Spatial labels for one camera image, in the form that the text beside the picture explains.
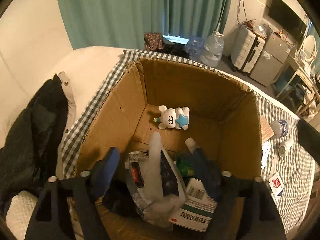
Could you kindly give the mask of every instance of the white suitcase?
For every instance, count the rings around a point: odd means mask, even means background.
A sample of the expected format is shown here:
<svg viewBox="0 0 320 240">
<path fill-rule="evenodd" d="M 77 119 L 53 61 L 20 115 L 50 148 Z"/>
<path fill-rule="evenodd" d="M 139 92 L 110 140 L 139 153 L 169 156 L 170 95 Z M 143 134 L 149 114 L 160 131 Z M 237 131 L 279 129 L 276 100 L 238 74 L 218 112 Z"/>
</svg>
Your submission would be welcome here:
<svg viewBox="0 0 320 240">
<path fill-rule="evenodd" d="M 231 52 L 233 65 L 243 72 L 250 73 L 262 51 L 264 39 L 251 30 L 240 27 Z"/>
</svg>

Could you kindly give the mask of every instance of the curtain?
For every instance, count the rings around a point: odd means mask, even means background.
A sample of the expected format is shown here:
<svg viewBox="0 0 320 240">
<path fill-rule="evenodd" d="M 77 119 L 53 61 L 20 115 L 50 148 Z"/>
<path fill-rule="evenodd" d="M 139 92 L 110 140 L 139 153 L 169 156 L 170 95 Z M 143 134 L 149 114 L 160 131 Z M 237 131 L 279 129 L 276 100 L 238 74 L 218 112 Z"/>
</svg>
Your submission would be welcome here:
<svg viewBox="0 0 320 240">
<path fill-rule="evenodd" d="M 314 60 L 314 62 L 313 62 L 313 64 L 312 64 L 311 67 L 313 67 L 313 65 L 316 66 L 315 72 L 316 72 L 316 74 L 317 74 L 317 73 L 320 72 L 320 51 L 319 51 L 319 49 L 320 49 L 320 37 L 319 37 L 319 35 L 318 35 L 318 33 L 317 33 L 317 31 L 316 31 L 316 29 L 315 29 L 315 27 L 314 27 L 313 24 L 311 25 L 311 27 L 310 27 L 310 29 L 309 29 L 309 31 L 308 31 L 308 36 L 309 36 L 309 35 L 313 35 L 314 38 L 316 39 L 318 54 L 317 54 L 317 57 L 316 57 L 316 59 Z"/>
<path fill-rule="evenodd" d="M 58 0 L 73 49 L 143 49 L 145 32 L 162 32 L 164 0 Z"/>
<path fill-rule="evenodd" d="M 164 34 L 190 38 L 206 38 L 215 31 L 220 13 L 223 32 L 231 0 L 165 0 Z"/>
<path fill-rule="evenodd" d="M 73 49 L 143 49 L 146 32 L 189 38 L 223 32 L 231 0 L 58 0 Z"/>
</svg>

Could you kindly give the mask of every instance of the black and white checkered cloth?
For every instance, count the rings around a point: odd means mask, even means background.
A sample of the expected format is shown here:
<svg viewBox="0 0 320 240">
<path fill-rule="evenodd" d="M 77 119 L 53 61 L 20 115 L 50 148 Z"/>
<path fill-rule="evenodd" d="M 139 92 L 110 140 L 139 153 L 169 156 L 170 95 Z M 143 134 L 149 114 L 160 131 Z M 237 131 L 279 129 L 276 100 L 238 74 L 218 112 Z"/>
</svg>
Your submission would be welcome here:
<svg viewBox="0 0 320 240">
<path fill-rule="evenodd" d="M 75 122 L 70 129 L 62 146 L 62 162 L 63 172 L 66 178 L 72 177 L 75 166 L 79 157 L 79 149 L 84 135 L 87 133 L 93 119 L 95 118 L 100 106 L 107 98 L 110 89 L 118 82 L 124 73 L 125 65 L 130 61 L 138 60 L 140 57 L 161 58 L 172 61 L 184 62 L 212 71 L 215 69 L 209 68 L 200 63 L 169 55 L 164 53 L 144 51 L 144 50 L 124 50 L 122 59 L 114 66 L 107 78 L 102 82 L 98 91 L 92 97 L 80 118 Z M 290 153 L 285 158 L 279 159 L 276 164 L 276 171 L 279 172 L 285 189 L 282 197 L 276 203 L 279 214 L 282 219 L 285 231 L 289 231 L 294 226 L 299 226 L 302 222 L 305 207 L 309 199 L 309 187 L 313 180 L 312 167 L 313 159 L 308 152 L 297 143 L 297 120 L 291 114 L 275 106 L 268 99 L 254 91 L 257 97 L 257 105 L 260 115 L 264 115 L 270 123 L 274 120 L 287 119 L 292 124 L 291 137 L 295 140 Z M 268 156 L 267 166 L 261 170 L 261 177 L 267 181 L 273 174 L 270 174 L 272 159 L 277 151 L 279 143 L 287 138 L 271 140 L 271 151 Z"/>
</svg>

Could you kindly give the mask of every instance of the white bear toy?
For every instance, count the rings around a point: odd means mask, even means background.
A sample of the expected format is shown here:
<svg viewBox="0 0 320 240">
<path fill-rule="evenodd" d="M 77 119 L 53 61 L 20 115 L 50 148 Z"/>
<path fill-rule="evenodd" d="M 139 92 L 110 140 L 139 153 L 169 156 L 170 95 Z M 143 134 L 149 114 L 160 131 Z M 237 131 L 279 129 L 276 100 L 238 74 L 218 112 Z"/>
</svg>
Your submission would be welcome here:
<svg viewBox="0 0 320 240">
<path fill-rule="evenodd" d="M 161 116 L 155 118 L 154 122 L 160 122 L 159 129 L 176 128 L 176 129 L 188 129 L 189 125 L 189 112 L 188 107 L 178 107 L 177 109 L 167 108 L 166 106 L 159 106 Z"/>
</svg>

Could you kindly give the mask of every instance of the wall-mounted tv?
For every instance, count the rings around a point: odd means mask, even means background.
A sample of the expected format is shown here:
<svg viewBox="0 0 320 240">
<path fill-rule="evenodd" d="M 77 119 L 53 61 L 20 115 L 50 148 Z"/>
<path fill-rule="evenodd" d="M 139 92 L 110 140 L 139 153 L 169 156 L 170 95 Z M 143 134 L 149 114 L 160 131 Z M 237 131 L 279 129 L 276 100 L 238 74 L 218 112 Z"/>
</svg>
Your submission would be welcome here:
<svg viewBox="0 0 320 240">
<path fill-rule="evenodd" d="M 296 41 L 301 41 L 307 26 L 286 3 L 282 0 L 272 0 L 269 16 L 285 28 Z"/>
</svg>

